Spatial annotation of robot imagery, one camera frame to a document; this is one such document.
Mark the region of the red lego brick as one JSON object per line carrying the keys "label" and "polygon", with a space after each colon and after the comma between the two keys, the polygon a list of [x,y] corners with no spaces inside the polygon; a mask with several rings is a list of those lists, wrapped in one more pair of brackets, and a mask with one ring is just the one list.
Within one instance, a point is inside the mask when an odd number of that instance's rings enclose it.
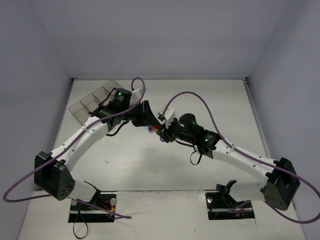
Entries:
{"label": "red lego brick", "polygon": [[155,132],[158,132],[158,131],[159,131],[159,127],[158,127],[158,126],[153,126],[152,129],[153,129]]}

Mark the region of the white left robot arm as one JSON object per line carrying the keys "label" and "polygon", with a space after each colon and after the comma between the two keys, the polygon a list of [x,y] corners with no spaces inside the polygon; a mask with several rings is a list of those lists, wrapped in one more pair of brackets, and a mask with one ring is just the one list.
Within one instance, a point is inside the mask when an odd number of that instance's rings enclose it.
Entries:
{"label": "white left robot arm", "polygon": [[90,112],[84,125],[68,140],[50,153],[40,152],[35,157],[34,183],[62,201],[64,199],[89,202],[100,191],[92,184],[75,180],[71,172],[78,160],[100,139],[123,122],[136,127],[158,125],[149,102],[142,100],[143,87],[132,91],[117,88],[110,101],[103,100]]}

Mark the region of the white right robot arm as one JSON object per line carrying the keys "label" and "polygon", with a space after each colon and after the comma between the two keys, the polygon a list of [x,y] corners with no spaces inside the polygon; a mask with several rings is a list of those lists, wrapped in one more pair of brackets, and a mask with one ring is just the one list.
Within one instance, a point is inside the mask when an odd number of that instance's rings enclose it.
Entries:
{"label": "white right robot arm", "polygon": [[259,181],[258,191],[267,204],[281,211],[289,208],[300,186],[289,160],[263,158],[226,144],[216,132],[198,125],[192,113],[183,114],[180,118],[159,114],[157,118],[160,123],[157,134],[166,143],[181,140],[201,156],[225,162],[246,172]]}

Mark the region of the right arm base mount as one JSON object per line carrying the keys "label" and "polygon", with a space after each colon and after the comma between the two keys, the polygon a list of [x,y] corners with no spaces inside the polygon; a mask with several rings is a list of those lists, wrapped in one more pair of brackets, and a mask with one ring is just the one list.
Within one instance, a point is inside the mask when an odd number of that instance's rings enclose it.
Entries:
{"label": "right arm base mount", "polygon": [[250,201],[236,201],[230,191],[236,180],[230,180],[226,185],[216,184],[214,191],[205,193],[207,216],[210,221],[254,219]]}

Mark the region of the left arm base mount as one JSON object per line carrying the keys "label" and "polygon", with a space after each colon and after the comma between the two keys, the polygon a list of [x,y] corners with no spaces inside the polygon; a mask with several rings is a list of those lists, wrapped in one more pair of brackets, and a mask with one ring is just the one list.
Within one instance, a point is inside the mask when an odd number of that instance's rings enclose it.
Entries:
{"label": "left arm base mount", "polygon": [[[102,209],[115,211],[117,204],[117,194],[112,192],[103,192],[100,195],[101,200],[96,203]],[[115,215],[111,215],[103,210],[96,209],[79,202],[71,202],[68,223],[113,223]]]}

